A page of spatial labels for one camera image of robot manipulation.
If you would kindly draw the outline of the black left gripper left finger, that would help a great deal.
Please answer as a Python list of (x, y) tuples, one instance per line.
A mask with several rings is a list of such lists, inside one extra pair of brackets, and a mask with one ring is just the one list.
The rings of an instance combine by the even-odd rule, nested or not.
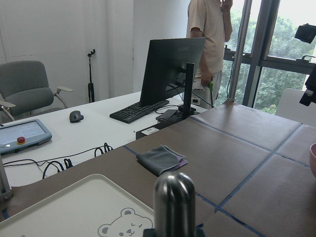
[(155, 233), (155, 229), (145, 229), (143, 231), (143, 237), (155, 237), (156, 233)]

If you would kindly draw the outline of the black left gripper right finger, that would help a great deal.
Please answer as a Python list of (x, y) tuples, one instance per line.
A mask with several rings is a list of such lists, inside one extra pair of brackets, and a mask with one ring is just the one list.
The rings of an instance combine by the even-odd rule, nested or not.
[(203, 229), (196, 228), (195, 229), (195, 237), (205, 237), (205, 233)]

